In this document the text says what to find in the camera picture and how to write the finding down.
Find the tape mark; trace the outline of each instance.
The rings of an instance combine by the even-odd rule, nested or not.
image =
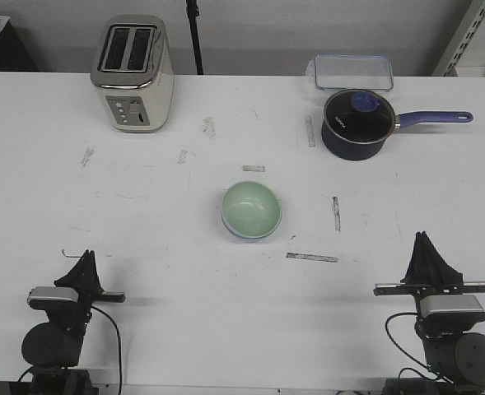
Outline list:
[[[215,123],[214,123],[212,117],[207,117],[207,118],[203,119],[202,132],[203,132],[203,134],[208,136],[210,139],[215,138],[215,136],[216,136]]]
[[[186,160],[187,160],[187,151],[186,150],[180,151],[180,156],[178,157],[178,164],[182,165],[185,163]]]
[[[92,155],[94,154],[94,150],[91,148],[87,148],[85,151],[85,155],[83,156],[83,159],[81,160],[82,167],[85,167],[88,162],[90,162]]]
[[[242,166],[242,171],[257,171],[262,173],[266,171],[266,166],[244,165]]]
[[[315,146],[315,135],[314,135],[314,124],[311,122],[311,116],[305,116],[305,126],[306,126],[306,134],[308,135],[308,146],[314,147]]]
[[[332,197],[333,220],[335,221],[335,231],[341,231],[341,214],[339,213],[339,200],[337,196]]]
[[[327,257],[326,255],[312,255],[311,253],[287,253],[286,258],[306,259],[309,261],[322,261],[336,263],[339,261],[336,257]]]

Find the black cable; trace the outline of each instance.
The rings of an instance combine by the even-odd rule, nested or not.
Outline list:
[[[440,376],[436,376],[434,379],[431,379],[430,377],[427,377],[425,374],[415,370],[414,368],[403,368],[399,371],[398,373],[398,381],[401,379],[401,374],[405,371],[405,370],[410,370],[411,372],[414,372],[415,374],[417,374],[418,376],[420,376],[422,379],[425,379],[427,381],[438,381],[441,379]]]
[[[114,329],[116,330],[116,335],[118,337],[118,366],[119,366],[119,387],[118,387],[118,395],[121,395],[121,388],[123,387],[124,384],[124,374],[123,374],[123,364],[121,361],[121,335],[119,334],[119,329],[118,325],[116,322],[110,317],[105,311],[102,309],[98,309],[95,306],[92,306],[92,308],[97,311],[100,314],[103,314],[106,316],[106,318],[109,319],[110,322],[112,322],[112,325],[114,325]]]
[[[197,0],[187,0],[187,17],[189,18],[189,28],[191,30],[191,40],[193,41],[194,61],[196,63],[196,73],[203,75],[202,52],[200,51],[200,39],[198,38],[198,27],[196,17],[200,15]]]
[[[394,318],[397,318],[397,317],[401,317],[401,316],[404,316],[404,315],[414,315],[414,316],[417,316],[417,313],[412,313],[412,312],[406,312],[406,313],[397,313],[397,314],[393,314],[391,315],[390,317],[387,318],[387,320],[385,321],[385,332],[387,332],[387,336],[389,337],[390,341],[394,343],[394,345],[396,346],[396,348],[398,348],[398,350],[400,350],[401,352],[403,352],[408,358],[410,358],[411,360],[413,360],[414,362],[416,362],[418,365],[420,365],[421,367],[423,367],[424,369],[426,370],[429,370],[428,366],[423,364],[422,362],[420,362],[419,360],[417,360],[416,358],[414,358],[412,355],[408,354],[395,340],[394,338],[392,337],[392,335],[390,334],[390,331],[389,331],[389,322],[392,321]]]
[[[22,379],[28,374],[30,373],[30,370],[31,368],[33,368],[33,366],[29,367],[27,370],[25,370],[22,374],[21,374],[21,377],[17,380],[18,383],[20,383],[22,381]]]
[[[410,358],[411,360],[413,360],[414,362],[416,362],[418,365],[420,365],[421,367],[423,367],[423,369],[431,372],[429,370],[429,367],[425,364],[423,364],[422,362],[420,362],[419,360],[417,360],[416,358],[414,358],[412,355],[410,355],[409,353],[407,353],[395,340],[394,338],[392,337],[392,335],[390,334],[390,331],[389,331],[389,322],[394,319],[394,318],[397,318],[397,317],[401,317],[401,316],[404,316],[404,315],[413,315],[413,316],[417,316],[417,313],[413,313],[413,312],[405,312],[405,313],[397,313],[397,314],[393,314],[391,315],[390,317],[387,318],[387,320],[385,321],[385,331],[387,332],[387,336],[389,337],[390,341],[394,343],[394,345],[398,348],[398,350],[400,350],[401,352],[403,352],[408,358]],[[403,368],[399,371],[399,375],[398,375],[398,381],[399,381],[399,377],[401,376],[401,374],[405,371],[405,370],[411,370],[415,373],[418,373],[420,375],[420,377],[422,377],[423,379],[428,379],[427,377],[425,377],[424,375],[420,374],[417,370],[413,369],[413,368]],[[442,379],[442,380],[445,380],[447,383],[452,383],[448,378],[446,378],[445,376],[442,376],[441,374],[437,373],[437,372],[431,372],[433,374],[436,375],[436,379],[432,380],[432,381],[435,381],[435,380],[439,380],[439,379]]]

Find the purple handle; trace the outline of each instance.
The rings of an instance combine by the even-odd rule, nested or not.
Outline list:
[[[421,122],[471,122],[473,115],[464,111],[416,111],[399,115],[399,127]]]

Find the container lid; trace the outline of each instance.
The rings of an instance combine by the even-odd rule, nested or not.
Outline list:
[[[390,91],[394,87],[390,60],[382,55],[318,54],[315,85],[321,90],[370,89]]]

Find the green bowl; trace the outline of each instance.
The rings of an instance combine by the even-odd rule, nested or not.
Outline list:
[[[282,211],[275,194],[260,183],[243,181],[227,189],[222,220],[234,235],[260,239],[277,229]]]

